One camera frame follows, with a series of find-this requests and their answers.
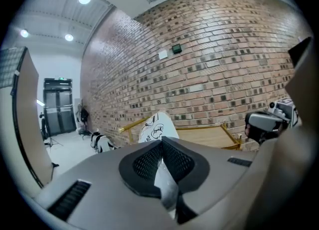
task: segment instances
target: door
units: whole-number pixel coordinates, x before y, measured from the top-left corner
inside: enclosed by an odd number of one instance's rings
[[[49,135],[72,132],[76,130],[73,104],[72,82],[70,80],[44,81],[44,117]]]

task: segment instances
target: black electrical box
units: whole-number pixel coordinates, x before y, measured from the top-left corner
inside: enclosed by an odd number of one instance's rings
[[[172,50],[174,54],[180,53],[181,52],[180,44],[173,45]]]

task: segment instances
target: white floor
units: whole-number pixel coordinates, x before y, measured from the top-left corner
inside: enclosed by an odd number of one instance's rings
[[[53,179],[81,163],[84,159],[95,155],[94,149],[90,146],[91,136],[85,136],[82,140],[82,136],[71,132],[53,136],[52,139],[53,143],[57,141],[61,144],[46,148],[51,161],[60,165],[54,168]]]

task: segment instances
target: brick wall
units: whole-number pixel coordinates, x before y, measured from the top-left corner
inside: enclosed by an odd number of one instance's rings
[[[166,109],[176,127],[225,119],[243,134],[247,111],[285,96],[287,50],[307,34],[299,13],[278,0],[168,0],[136,20],[115,9],[83,56],[91,128],[125,145],[119,127]],[[177,43],[182,52],[173,54]],[[168,58],[159,60],[163,49]],[[245,141],[245,150],[256,148]]]

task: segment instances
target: air vent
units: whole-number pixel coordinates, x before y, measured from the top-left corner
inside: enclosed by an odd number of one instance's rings
[[[90,186],[90,183],[77,181],[48,211],[59,219],[66,221]]]
[[[252,161],[243,160],[243,159],[239,159],[239,158],[235,158],[235,157],[231,157],[227,161],[230,163],[233,163],[233,164],[246,166],[246,167],[249,167],[252,163]]]

